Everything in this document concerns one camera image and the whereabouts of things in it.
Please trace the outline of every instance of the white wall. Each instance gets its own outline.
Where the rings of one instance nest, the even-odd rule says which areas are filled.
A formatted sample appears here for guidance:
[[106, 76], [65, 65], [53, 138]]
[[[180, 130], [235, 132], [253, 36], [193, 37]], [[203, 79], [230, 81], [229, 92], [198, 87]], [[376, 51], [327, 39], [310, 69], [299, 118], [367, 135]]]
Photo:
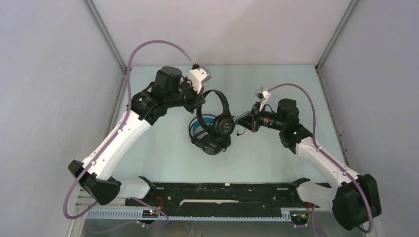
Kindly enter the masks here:
[[[205, 65], [316, 64], [350, 0], [95, 0], [125, 61], [139, 44], [169, 40]], [[185, 65], [149, 46], [135, 66]]]
[[321, 71], [350, 163], [378, 181], [388, 237], [419, 230], [418, 12], [360, 1]]
[[83, 1], [2, 1], [0, 230], [64, 236], [67, 165], [104, 136], [122, 77]]

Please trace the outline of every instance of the headphone headband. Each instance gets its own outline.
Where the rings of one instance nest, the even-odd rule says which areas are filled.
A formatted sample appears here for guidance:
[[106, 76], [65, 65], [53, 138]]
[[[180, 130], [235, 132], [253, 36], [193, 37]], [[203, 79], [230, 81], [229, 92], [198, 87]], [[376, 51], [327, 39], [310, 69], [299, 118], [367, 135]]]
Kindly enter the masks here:
[[[219, 97], [222, 107], [223, 107], [222, 114], [230, 114], [230, 106], [228, 105], [227, 97], [225, 97], [225, 95], [221, 91], [207, 90], [206, 92], [202, 94], [202, 97], [205, 99], [205, 97], [211, 92], [214, 92]], [[205, 131], [210, 130], [210, 127], [205, 123], [204, 119], [202, 118], [202, 105], [197, 108], [197, 119], [198, 119], [199, 124]]]

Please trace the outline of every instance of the white cable tray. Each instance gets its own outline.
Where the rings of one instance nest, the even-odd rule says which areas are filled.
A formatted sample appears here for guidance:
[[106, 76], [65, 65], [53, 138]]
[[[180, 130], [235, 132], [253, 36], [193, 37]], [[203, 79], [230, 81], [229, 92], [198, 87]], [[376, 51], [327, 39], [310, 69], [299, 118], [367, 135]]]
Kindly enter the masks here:
[[[113, 220], [165, 220], [165, 217], [142, 217], [144, 209], [92, 209], [86, 219], [113, 219]], [[172, 221], [291, 221], [290, 211], [282, 211], [282, 217], [194, 217], [169, 216]]]

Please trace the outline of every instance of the black joint housing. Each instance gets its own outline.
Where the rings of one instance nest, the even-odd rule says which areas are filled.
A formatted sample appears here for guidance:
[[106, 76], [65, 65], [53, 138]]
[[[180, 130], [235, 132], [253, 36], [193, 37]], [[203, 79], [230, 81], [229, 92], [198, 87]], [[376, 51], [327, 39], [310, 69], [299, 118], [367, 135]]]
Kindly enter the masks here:
[[279, 133], [282, 145], [285, 148], [289, 148], [294, 154], [296, 154], [296, 145], [300, 143], [302, 139], [311, 136], [313, 136], [313, 134], [302, 124], [298, 124], [294, 127], [288, 126], [287, 129], [284, 129]]
[[[68, 170], [77, 178], [84, 170], [80, 161], [73, 160], [68, 165]], [[120, 189], [121, 183], [118, 180], [110, 177], [108, 180], [96, 179], [93, 175], [86, 172], [79, 181], [80, 186], [83, 187], [100, 205], [106, 205], [116, 198]]]
[[177, 92], [180, 85], [182, 71], [175, 67], [165, 66], [156, 73], [151, 93], [157, 98], [163, 98], [170, 93]]
[[288, 126], [299, 124], [297, 102], [292, 99], [282, 99], [278, 102], [278, 119]]
[[[370, 174], [366, 174], [360, 176], [356, 182], [359, 183], [368, 200], [373, 218], [381, 215], [381, 203], [376, 180]], [[332, 211], [337, 222], [346, 230], [351, 230], [368, 221], [365, 204], [352, 182], [344, 183], [337, 189]]]
[[150, 125], [154, 125], [158, 118], [167, 113], [168, 108], [147, 91], [141, 91], [132, 97], [131, 110], [139, 115], [140, 120], [145, 119]]

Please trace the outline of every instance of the headphone ear cup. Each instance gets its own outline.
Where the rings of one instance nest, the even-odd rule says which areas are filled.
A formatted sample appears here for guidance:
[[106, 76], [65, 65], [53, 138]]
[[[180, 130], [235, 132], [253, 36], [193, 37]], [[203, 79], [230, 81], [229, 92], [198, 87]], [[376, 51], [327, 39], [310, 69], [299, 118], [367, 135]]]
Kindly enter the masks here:
[[221, 152], [221, 147], [215, 142], [216, 137], [207, 134], [201, 139], [201, 148], [208, 155], [217, 155]]
[[221, 117], [214, 125], [217, 134], [221, 136], [231, 135], [234, 131], [234, 120], [231, 115]]

